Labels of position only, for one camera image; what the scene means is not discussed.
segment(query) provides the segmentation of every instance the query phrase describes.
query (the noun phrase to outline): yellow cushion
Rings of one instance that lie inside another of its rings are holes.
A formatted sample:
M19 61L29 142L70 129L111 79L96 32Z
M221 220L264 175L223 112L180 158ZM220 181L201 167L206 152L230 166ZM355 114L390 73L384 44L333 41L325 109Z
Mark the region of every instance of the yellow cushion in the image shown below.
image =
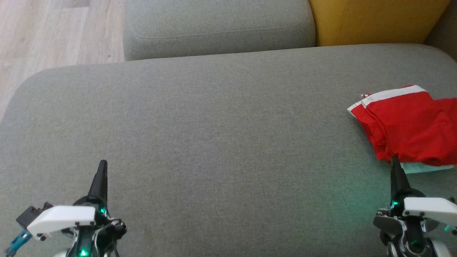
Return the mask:
M450 0L309 0L317 45L423 43Z

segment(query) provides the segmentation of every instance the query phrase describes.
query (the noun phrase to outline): sofa seat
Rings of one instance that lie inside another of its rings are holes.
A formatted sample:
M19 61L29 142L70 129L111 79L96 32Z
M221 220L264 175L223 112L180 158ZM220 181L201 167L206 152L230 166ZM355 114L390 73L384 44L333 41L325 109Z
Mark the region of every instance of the sofa seat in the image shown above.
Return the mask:
M449 56L415 44L40 72L0 124L0 241L29 205L84 196L106 159L108 208L128 225L121 256L383 257L372 219L389 202L390 168L346 108L408 84L456 97L456 81ZM455 169L408 178L427 196L455 193ZM19 254L70 246L55 236Z
M126 60L311 47L308 1L128 0Z

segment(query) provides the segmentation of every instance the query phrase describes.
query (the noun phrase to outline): cable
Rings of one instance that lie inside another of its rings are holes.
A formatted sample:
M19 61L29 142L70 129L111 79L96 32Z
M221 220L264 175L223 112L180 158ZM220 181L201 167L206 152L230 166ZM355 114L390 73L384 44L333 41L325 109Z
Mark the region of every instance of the cable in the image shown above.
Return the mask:
M114 239L113 239L113 249L114 249L114 254L116 255L116 257L119 257L119 252L117 251L117 244L115 243Z

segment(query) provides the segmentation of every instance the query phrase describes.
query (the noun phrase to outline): red cloth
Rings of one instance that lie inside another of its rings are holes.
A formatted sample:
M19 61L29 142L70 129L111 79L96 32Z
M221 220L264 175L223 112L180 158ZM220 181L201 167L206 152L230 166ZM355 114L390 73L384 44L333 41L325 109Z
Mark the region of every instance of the red cloth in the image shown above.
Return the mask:
M457 98L434 101L416 85L372 94L348 111L362 124L376 157L457 164Z

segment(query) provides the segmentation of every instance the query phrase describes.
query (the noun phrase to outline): wooden floor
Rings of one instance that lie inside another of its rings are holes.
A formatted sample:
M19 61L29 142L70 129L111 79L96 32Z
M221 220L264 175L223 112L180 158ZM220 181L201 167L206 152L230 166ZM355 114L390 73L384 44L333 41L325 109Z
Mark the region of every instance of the wooden floor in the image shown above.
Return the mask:
M124 9L125 0L0 0L0 121L41 70L124 61Z

